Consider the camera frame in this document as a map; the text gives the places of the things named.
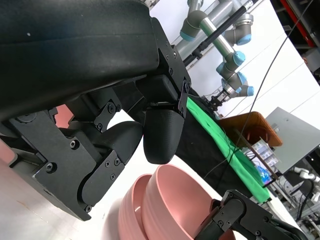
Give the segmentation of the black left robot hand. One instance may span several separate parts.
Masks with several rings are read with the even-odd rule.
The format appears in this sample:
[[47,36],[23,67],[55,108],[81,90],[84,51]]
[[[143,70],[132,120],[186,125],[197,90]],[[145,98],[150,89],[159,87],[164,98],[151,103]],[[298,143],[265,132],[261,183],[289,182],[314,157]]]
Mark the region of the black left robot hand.
[[82,221],[143,143],[175,155],[191,79],[140,0],[3,0],[0,138],[10,167]]

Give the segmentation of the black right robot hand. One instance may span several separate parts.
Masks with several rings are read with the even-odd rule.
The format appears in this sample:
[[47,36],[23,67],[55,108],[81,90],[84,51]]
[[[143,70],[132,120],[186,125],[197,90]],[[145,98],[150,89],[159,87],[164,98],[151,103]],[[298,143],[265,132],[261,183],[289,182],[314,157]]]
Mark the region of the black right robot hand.
[[196,240],[218,240],[229,230],[248,240],[306,240],[298,228],[273,217],[237,190],[227,190],[221,201],[211,201],[209,215],[196,232]]

